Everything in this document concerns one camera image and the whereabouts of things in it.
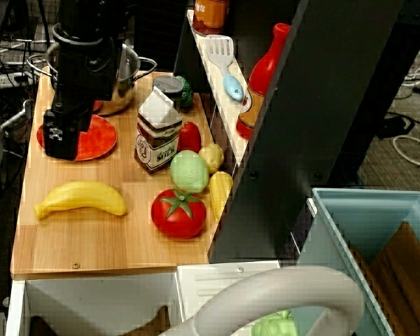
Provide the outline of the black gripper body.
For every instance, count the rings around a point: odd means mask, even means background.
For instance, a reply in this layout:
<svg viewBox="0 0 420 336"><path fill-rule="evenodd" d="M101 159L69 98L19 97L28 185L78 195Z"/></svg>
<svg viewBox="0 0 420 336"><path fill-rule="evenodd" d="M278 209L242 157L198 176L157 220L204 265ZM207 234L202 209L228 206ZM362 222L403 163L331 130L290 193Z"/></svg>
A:
<svg viewBox="0 0 420 336"><path fill-rule="evenodd" d="M57 35L57 85L50 113L56 118L90 115L97 100L111 98L118 46L111 36L91 41Z"/></svg>

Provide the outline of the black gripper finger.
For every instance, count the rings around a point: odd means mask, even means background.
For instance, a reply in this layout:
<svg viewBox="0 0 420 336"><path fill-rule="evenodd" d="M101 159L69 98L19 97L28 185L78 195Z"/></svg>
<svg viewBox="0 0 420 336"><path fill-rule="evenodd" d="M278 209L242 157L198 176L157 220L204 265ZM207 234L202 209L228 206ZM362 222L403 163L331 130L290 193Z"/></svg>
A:
<svg viewBox="0 0 420 336"><path fill-rule="evenodd" d="M73 113L47 110L43 116L43 141L46 155L74 160L78 154L81 120Z"/></svg>
<svg viewBox="0 0 420 336"><path fill-rule="evenodd" d="M80 112L80 131L87 132L90 127L93 115L94 102L87 101L81 106Z"/></svg>

